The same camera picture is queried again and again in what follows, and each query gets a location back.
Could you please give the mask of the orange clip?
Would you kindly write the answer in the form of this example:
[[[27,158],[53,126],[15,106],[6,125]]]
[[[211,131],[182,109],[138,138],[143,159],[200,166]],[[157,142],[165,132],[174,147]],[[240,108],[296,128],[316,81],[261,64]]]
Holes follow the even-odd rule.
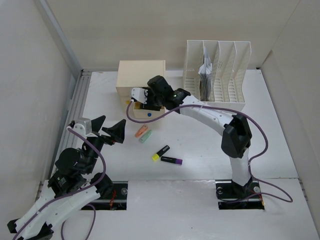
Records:
[[[135,137],[139,138],[140,136],[142,136],[146,131],[148,130],[148,126],[147,125],[143,125],[136,133],[135,133]]]

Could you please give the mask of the beige wooden drawer cabinet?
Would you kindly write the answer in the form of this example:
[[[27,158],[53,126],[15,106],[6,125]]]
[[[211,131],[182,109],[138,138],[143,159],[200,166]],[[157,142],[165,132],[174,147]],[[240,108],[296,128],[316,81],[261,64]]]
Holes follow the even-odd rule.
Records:
[[[164,76],[165,60],[121,60],[118,65],[116,90],[122,110],[126,112],[131,100],[133,88],[147,87],[147,82],[155,76]],[[154,119],[165,113],[165,109],[144,109],[140,102],[135,102],[130,109],[136,119]]]

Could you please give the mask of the mint green clip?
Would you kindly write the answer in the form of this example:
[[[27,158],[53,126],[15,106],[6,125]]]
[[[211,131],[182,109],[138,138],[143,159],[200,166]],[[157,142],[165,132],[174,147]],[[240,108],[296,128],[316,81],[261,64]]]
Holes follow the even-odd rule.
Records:
[[[152,130],[148,130],[140,139],[139,139],[139,142],[140,143],[145,143],[148,138],[152,135],[153,131]]]

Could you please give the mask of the grey booklet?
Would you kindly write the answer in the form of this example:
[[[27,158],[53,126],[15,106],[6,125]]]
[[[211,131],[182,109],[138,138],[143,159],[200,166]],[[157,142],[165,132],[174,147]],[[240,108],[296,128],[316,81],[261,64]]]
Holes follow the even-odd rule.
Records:
[[[203,64],[199,67],[198,74],[200,77],[200,100],[203,102],[212,102],[213,63],[205,46],[203,47]]]

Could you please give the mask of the yellow highlighter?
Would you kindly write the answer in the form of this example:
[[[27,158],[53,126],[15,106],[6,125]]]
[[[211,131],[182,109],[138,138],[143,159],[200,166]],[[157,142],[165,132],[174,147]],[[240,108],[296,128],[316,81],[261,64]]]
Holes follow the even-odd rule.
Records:
[[[151,159],[153,161],[157,161],[160,157],[163,156],[163,154],[165,154],[168,150],[170,149],[170,147],[168,145],[165,145],[164,147],[162,147],[158,152],[156,152]]]

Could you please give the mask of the purple highlighter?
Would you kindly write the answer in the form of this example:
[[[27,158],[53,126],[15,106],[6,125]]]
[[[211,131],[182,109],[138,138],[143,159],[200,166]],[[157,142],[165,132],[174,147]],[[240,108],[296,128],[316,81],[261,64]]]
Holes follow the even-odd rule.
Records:
[[[160,160],[165,163],[170,163],[170,164],[175,164],[180,166],[183,164],[182,159],[174,158],[174,157],[162,156]]]

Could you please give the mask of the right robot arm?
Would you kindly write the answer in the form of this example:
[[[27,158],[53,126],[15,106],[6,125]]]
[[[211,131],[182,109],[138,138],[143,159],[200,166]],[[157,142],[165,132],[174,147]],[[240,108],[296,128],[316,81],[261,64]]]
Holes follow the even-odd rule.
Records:
[[[221,149],[229,156],[232,170],[232,193],[243,197],[250,191],[252,177],[249,173],[249,147],[252,132],[247,118],[240,114],[230,115],[222,110],[210,109],[190,92],[173,90],[163,76],[157,75],[142,88],[142,103],[153,107],[165,107],[191,117],[221,135]]]

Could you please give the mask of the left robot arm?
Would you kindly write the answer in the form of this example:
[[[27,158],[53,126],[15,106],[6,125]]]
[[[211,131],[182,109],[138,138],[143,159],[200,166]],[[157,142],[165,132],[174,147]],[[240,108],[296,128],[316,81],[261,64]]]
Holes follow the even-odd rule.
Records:
[[[117,189],[106,174],[106,161],[101,154],[104,145],[123,143],[126,120],[104,127],[105,115],[93,120],[73,120],[66,130],[83,141],[80,148],[64,149],[55,162],[56,172],[43,186],[40,196],[29,211],[10,220],[7,228],[15,240],[49,240],[57,225],[92,201],[108,200],[112,207]]]

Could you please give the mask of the white file organizer rack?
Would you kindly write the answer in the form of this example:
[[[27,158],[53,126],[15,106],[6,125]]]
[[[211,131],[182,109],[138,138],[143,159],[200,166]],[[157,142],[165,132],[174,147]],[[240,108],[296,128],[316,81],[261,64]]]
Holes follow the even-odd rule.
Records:
[[[206,47],[213,66],[213,101],[210,106],[241,111],[245,104],[243,81],[252,48],[249,41],[188,40],[184,58],[182,86],[200,98],[200,66]]]

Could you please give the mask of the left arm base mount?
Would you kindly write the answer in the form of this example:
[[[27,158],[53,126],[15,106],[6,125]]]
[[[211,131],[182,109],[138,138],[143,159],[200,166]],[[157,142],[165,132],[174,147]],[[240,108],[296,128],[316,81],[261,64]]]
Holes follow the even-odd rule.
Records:
[[[113,189],[107,196],[100,197],[92,202],[91,205],[97,211],[125,211],[127,209],[128,182],[115,181]]]

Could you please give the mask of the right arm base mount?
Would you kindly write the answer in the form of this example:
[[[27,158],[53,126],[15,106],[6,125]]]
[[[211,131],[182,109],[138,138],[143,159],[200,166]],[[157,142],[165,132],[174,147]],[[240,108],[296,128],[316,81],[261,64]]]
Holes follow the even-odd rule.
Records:
[[[245,186],[231,179],[216,180],[216,197],[219,210],[264,210],[260,185],[252,179]]]

